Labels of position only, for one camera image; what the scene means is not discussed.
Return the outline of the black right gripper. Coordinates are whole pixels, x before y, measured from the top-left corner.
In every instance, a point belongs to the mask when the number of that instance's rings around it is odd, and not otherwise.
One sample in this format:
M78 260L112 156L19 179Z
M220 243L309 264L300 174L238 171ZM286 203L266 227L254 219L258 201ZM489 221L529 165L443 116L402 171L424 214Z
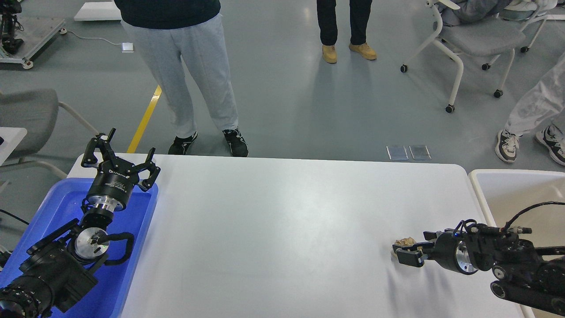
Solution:
M400 264L419 268L430 257L442 268L456 273L472 275L478 271L465 242L455 238L451 231L423 231L422 235L424 240L418 244L434 244L434 247L393 247Z

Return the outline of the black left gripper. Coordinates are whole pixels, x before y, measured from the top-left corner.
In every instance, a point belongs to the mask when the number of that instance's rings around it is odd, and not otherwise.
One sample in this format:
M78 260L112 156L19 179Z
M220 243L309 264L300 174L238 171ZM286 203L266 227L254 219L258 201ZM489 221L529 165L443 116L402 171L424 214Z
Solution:
M86 200L92 205L105 204L109 211L123 211L127 207L135 185L144 193L151 189L161 172L154 161L156 148L151 148L145 162L133 165L128 161L117 163L117 156L111 148L110 141L116 129L111 129L109 134L99 133L95 135L83 154L81 166L84 168L97 168L97 175L91 185ZM98 163L94 155L95 149L99 149L103 161ZM148 171L146 179L141 179L139 173Z

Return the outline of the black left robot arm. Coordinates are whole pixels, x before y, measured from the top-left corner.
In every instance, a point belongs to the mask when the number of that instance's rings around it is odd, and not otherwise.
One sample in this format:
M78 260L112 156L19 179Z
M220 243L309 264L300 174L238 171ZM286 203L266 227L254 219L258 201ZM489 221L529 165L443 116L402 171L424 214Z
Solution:
M87 144L81 165L95 167L97 174L81 203L83 216L27 249L22 273L1 288L3 318L48 318L53 307L66 312L95 287L101 266L131 258L135 235L111 234L108 227L114 213L127 207L135 186L148 191L161 169L153 161L155 148L140 164L117 156L110 145L114 133L99 133Z

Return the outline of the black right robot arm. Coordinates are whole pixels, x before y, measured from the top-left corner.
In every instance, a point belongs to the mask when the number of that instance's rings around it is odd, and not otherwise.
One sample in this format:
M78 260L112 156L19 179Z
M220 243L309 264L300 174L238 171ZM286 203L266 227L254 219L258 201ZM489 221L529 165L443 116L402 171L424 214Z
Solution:
M524 208L503 227L467 219L454 229L425 231L423 242L400 239L392 245L392 252L399 263L408 266L421 267L432 260L464 275L492 270L496 280L490 289L496 297L563 316L564 247L535 247L530 240L519 238L530 234L531 228L512 226L519 216L541 206L543 203Z

